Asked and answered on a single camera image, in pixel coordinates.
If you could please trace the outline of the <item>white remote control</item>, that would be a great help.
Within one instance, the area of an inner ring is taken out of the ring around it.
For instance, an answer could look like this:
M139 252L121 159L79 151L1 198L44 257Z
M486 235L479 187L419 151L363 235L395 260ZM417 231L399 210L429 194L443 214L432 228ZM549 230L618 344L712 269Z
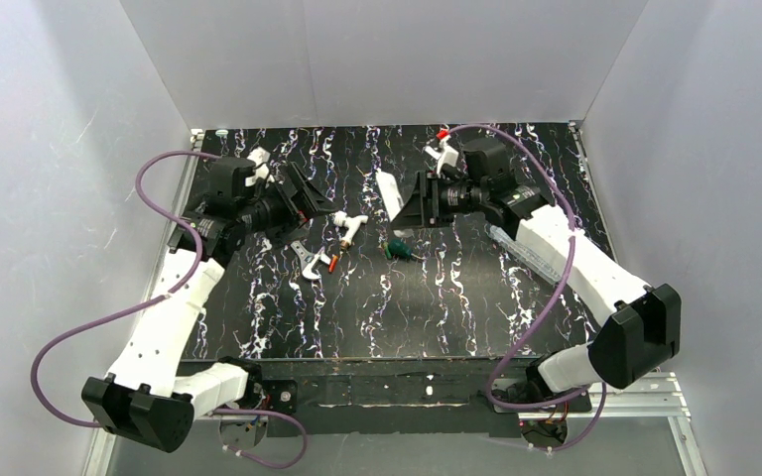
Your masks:
M378 171L375 174L384 207L389 222L392 222L401 212L405 202L398 188L397 181L392 174Z

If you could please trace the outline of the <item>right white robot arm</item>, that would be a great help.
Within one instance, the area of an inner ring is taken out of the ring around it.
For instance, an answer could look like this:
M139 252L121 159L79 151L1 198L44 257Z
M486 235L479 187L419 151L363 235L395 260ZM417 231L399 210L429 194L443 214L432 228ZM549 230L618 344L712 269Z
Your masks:
M623 390L680 351L682 300L667 284L653 287L601 251L566 212L535 185L516 178L505 146L494 138L466 143L461 152L441 139L426 147L436 165L419 171L408 199L395 178L376 178L392 228L452 225L480 212L541 276L565 279L600 329L588 343L556 352L526 372L527 386L548 399L596 382Z

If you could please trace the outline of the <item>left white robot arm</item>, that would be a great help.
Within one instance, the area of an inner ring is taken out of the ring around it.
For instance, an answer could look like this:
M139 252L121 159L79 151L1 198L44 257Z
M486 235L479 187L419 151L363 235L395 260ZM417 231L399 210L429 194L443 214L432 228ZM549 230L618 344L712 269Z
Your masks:
M290 164L277 182L249 159L222 157L211 168L201 202L183 212L148 306L119 357L102 378L87 379L81 398L108 432L165 451L177 450L194 421L230 403L260 407L260 365L221 358L181 376L189 336L211 292L246 239L272 244L297 238L313 218L336 211L300 169Z

